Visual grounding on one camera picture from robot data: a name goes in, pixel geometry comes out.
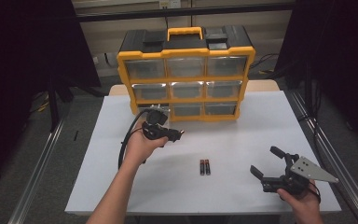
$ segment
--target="storage organizer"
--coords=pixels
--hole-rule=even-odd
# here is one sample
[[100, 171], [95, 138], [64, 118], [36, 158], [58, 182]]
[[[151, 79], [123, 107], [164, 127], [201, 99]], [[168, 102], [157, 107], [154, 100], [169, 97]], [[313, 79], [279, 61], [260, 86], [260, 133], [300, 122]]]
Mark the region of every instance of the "storage organizer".
[[170, 120], [237, 119], [255, 49], [242, 26], [128, 31], [118, 72], [137, 114], [150, 105]]

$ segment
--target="white table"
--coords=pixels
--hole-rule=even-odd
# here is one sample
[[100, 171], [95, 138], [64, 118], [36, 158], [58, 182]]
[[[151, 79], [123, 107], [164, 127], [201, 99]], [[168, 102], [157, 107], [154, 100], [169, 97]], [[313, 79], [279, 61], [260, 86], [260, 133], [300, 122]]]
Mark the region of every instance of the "white table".
[[[120, 142], [132, 123], [130, 97], [105, 97], [65, 211], [89, 215], [117, 172]], [[317, 163], [282, 91], [247, 92], [238, 120], [172, 122], [185, 134], [158, 148], [135, 177], [128, 215], [254, 215], [291, 212], [278, 194], [265, 193], [250, 172], [284, 174], [285, 162], [269, 152], [276, 146]], [[209, 159], [211, 175], [200, 175]], [[317, 182], [321, 211], [340, 211], [330, 186]]]

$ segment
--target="white wall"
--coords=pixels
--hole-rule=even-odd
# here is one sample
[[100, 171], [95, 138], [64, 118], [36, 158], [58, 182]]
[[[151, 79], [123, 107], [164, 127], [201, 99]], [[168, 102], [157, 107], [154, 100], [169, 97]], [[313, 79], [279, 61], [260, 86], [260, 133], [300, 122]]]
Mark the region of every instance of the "white wall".
[[[193, 0], [193, 7], [220, 7], [249, 4], [281, 2], [279, 0]], [[190, 0], [182, 0], [182, 7], [190, 7]], [[77, 14], [98, 12], [123, 12], [135, 10], [158, 9], [155, 0], [73, 0]], [[214, 27], [241, 24], [246, 28], [254, 47], [256, 58], [268, 53], [279, 53], [291, 11], [250, 12], [193, 16], [193, 26]], [[186, 27], [191, 24], [191, 17], [168, 18], [169, 27]], [[118, 51], [127, 30], [165, 29], [163, 18], [139, 19], [127, 21], [96, 21], [81, 23], [91, 54]]]

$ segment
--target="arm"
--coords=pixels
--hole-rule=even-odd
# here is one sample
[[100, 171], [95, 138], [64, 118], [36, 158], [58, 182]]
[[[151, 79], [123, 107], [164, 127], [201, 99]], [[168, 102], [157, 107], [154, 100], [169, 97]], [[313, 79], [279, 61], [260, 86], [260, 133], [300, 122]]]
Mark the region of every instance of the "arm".
[[[134, 130], [141, 127], [142, 125], [138, 123]], [[124, 161], [110, 187], [89, 217], [88, 224], [124, 223], [132, 183], [138, 167], [153, 153], [155, 148], [164, 146], [167, 141], [167, 137], [151, 141], [144, 136], [142, 130], [133, 133], [127, 144]]]
[[[315, 191], [315, 187], [310, 184], [310, 190]], [[305, 195], [297, 198], [289, 194], [284, 189], [278, 189], [277, 193], [287, 203], [292, 206], [297, 224], [323, 224], [321, 213], [319, 211], [319, 202], [315, 195], [306, 191]]]

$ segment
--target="carrying handle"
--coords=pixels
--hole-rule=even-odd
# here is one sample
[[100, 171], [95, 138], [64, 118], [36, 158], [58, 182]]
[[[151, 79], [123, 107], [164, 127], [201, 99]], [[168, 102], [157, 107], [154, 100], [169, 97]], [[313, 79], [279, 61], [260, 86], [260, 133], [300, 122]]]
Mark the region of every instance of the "carrying handle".
[[200, 39], [202, 39], [202, 29], [200, 27], [170, 28], [168, 29], [168, 41], [170, 41], [170, 35], [200, 35]]

